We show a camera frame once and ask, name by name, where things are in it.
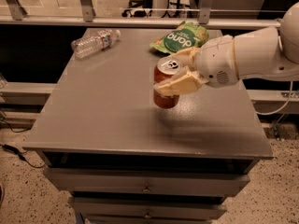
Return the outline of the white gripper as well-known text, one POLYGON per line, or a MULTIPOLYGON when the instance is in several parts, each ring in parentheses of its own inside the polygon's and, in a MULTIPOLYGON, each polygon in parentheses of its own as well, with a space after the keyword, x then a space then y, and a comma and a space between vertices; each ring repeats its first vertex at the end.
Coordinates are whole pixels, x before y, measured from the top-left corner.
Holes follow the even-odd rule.
POLYGON ((186 71, 153 86, 162 96, 183 95, 198 91, 204 84, 213 88, 238 82, 235 68, 234 39, 230 35, 208 40, 201 48, 181 49, 170 57, 197 71, 186 71))

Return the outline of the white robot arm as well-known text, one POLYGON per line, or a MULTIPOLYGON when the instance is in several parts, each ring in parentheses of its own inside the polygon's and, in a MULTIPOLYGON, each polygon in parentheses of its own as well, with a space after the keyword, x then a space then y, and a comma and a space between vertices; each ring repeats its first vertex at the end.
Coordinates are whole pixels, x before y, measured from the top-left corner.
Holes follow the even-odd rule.
POLYGON ((170 73, 153 89, 162 96, 198 91, 203 85, 218 88, 241 79, 299 80, 299 3, 285 13, 280 27, 250 33, 220 36, 200 48, 189 48, 164 57, 157 63, 170 73))

